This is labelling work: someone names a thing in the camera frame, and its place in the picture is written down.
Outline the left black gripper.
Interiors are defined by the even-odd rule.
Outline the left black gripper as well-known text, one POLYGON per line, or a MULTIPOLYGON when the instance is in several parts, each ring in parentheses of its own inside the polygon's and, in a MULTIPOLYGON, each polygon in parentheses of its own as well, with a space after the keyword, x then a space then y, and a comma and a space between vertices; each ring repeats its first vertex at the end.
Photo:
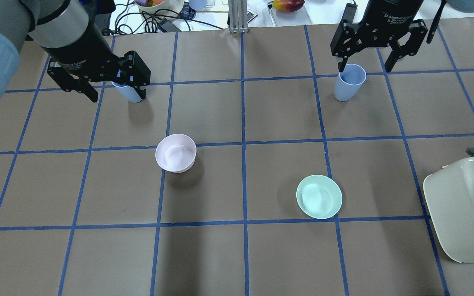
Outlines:
POLYGON ((47 74, 65 92, 84 94, 93 103, 99 94, 88 79, 110 82, 145 90, 150 85, 151 70, 135 51, 124 56, 112 53, 109 43, 94 25, 88 25, 83 35, 73 43, 59 47, 41 46, 51 57, 47 74))

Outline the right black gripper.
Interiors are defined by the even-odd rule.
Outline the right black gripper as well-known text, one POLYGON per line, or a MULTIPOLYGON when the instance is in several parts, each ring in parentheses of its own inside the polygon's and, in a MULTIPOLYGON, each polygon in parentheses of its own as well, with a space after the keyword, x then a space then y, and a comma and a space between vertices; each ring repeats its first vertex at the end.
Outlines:
POLYGON ((342 73, 348 58, 367 48, 375 38, 375 32, 397 38, 389 43, 391 52, 384 64, 387 73, 405 56, 415 56, 426 35, 423 19, 414 20, 422 0, 369 0, 360 24, 346 19, 340 21, 330 43, 333 57, 337 59, 337 70, 342 73), (398 38, 410 34, 404 45, 398 38))

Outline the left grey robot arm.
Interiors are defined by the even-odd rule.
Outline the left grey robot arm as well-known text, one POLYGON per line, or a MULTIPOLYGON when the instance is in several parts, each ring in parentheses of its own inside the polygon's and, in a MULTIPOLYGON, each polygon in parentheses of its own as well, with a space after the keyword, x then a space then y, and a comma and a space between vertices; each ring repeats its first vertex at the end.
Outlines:
POLYGON ((0 0, 0 98, 20 64, 27 37, 47 54, 47 73, 65 91, 98 101, 93 83, 111 82, 130 102, 146 98, 151 71, 135 51, 115 55, 79 0, 0 0))

